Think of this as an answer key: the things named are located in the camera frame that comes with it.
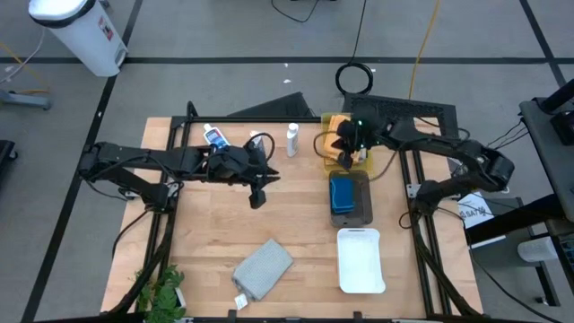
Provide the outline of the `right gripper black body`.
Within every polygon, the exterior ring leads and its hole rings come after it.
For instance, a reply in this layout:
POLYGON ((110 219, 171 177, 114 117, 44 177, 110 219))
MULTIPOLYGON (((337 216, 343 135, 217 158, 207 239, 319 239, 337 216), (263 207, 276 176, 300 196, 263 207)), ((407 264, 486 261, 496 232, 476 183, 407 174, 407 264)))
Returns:
POLYGON ((371 120, 352 118, 342 121, 336 134, 345 140, 344 152, 356 152, 381 145, 380 125, 371 120))

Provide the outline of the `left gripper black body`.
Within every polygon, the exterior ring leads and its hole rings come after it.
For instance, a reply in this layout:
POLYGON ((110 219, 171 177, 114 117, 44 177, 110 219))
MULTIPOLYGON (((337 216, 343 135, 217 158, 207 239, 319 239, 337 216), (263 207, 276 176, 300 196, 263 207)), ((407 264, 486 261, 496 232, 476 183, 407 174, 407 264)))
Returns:
POLYGON ((254 145, 225 146, 210 155, 206 180, 212 183, 249 186, 250 207, 258 209, 266 202, 263 190, 265 174, 271 173, 265 154, 254 145))

